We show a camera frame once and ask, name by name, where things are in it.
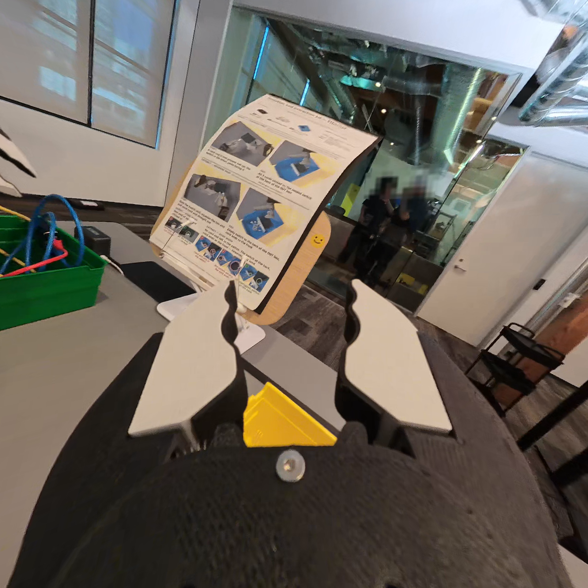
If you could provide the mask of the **black box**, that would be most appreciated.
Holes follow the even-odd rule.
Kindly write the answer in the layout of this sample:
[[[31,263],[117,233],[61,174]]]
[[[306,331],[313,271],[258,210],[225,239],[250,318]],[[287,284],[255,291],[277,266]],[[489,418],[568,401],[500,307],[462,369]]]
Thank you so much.
[[[98,255],[102,259],[102,266],[106,266],[111,253],[111,237],[96,226],[89,225],[83,225],[81,229],[77,227],[74,229],[74,238],[79,243],[81,243],[82,237],[84,238],[84,246]]]

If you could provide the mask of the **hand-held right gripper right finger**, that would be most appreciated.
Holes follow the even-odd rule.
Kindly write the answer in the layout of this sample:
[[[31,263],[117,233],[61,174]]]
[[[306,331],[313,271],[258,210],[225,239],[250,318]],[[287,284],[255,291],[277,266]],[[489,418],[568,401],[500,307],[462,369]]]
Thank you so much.
[[[418,331],[392,303],[354,279],[334,404],[375,445],[399,445],[407,428],[447,436],[452,424]]]

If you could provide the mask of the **black mat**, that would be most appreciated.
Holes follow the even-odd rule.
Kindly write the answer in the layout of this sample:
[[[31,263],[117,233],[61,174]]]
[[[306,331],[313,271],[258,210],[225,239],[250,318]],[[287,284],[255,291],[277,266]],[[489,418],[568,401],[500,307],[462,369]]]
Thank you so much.
[[[157,262],[143,261],[121,264],[123,275],[157,303],[195,294],[186,283]]]

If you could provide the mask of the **yellow plastic bin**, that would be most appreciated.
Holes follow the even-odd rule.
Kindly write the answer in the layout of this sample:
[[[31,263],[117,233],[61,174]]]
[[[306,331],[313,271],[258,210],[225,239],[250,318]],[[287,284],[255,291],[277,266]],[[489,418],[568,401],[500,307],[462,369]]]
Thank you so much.
[[[243,413],[247,447],[333,446],[336,436],[270,382]]]

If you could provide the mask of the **printed instruction sheet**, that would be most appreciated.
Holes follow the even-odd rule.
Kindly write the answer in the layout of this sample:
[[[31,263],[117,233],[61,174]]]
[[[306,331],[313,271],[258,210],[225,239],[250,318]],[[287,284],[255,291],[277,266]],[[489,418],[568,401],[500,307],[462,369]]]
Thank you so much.
[[[261,313],[332,195],[379,142],[265,94],[201,149],[149,241],[203,289],[239,280],[242,304]]]

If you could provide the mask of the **large smooth silver duct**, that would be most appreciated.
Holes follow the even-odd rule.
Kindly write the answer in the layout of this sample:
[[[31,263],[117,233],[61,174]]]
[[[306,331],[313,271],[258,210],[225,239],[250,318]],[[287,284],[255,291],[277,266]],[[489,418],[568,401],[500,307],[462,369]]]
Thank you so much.
[[[518,112],[522,125],[587,128],[587,1],[524,1],[534,16],[562,24]]]

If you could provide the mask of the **white stand base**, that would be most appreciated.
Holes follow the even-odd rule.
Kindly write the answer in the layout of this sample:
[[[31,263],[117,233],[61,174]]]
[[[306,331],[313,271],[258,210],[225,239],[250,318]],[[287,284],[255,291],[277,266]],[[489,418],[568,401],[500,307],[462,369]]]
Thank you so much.
[[[205,292],[214,288],[214,286],[205,286],[200,278],[198,278],[196,282],[191,281],[190,283],[195,288],[195,293],[159,303],[156,307],[158,314],[171,322]],[[246,307],[238,302],[238,310],[235,313],[238,335],[235,340],[235,345],[241,354],[252,349],[264,340],[266,336],[262,327],[245,319],[244,314],[242,313],[242,311],[245,310]]]

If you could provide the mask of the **white door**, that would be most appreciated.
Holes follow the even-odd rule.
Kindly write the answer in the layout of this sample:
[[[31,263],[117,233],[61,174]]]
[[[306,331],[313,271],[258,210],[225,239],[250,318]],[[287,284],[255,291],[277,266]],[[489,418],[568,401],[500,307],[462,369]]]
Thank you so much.
[[[525,154],[416,316],[478,345],[587,226],[587,167]]]

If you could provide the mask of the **window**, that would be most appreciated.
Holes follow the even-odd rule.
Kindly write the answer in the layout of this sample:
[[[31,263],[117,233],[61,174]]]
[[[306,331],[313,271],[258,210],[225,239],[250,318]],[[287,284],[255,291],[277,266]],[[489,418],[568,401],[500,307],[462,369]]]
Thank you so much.
[[[150,148],[178,1],[1,1],[1,99]]]

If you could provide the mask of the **green plastic bin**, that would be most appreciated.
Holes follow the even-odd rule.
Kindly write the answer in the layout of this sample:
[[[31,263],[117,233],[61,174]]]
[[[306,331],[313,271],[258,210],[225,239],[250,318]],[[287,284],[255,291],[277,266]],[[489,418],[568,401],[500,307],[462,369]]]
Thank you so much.
[[[1,268],[22,243],[1,275],[42,261],[47,239],[38,231],[37,235],[33,233],[30,263],[25,263],[28,224],[13,215],[1,215],[1,250],[6,252],[6,255],[1,253]],[[34,268],[34,272],[1,277],[1,331],[82,310],[96,303],[107,262],[85,247],[81,264],[73,266],[78,259],[79,242],[61,228],[56,228],[55,238],[68,252],[65,259],[49,263],[47,269]]]

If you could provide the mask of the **black utility cart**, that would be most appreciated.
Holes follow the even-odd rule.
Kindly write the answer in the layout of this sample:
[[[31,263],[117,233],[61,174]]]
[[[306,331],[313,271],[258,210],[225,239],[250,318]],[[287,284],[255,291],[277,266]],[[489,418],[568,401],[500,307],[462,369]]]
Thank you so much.
[[[533,330],[516,322],[504,325],[496,338],[487,347],[480,350],[475,360],[465,371],[470,382],[474,384],[500,417],[504,417],[522,398],[530,395],[542,378],[564,363],[565,354],[538,342],[535,340],[535,335]],[[491,352],[491,348],[499,339],[505,339],[510,346],[510,350],[504,356]],[[543,369],[540,377],[532,380],[527,376],[520,366],[523,360],[529,360],[540,366]],[[489,373],[485,382],[477,381],[469,375],[478,363],[482,363]],[[503,406],[496,398],[495,390],[500,385],[518,393],[518,397],[507,406]]]

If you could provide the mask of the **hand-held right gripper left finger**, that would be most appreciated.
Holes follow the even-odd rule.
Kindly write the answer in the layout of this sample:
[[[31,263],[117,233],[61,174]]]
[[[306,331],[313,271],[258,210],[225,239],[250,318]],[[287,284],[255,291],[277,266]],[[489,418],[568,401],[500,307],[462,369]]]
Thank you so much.
[[[244,445],[248,393],[236,339],[237,287],[218,283],[167,325],[135,409],[132,438],[180,433],[188,445]]]

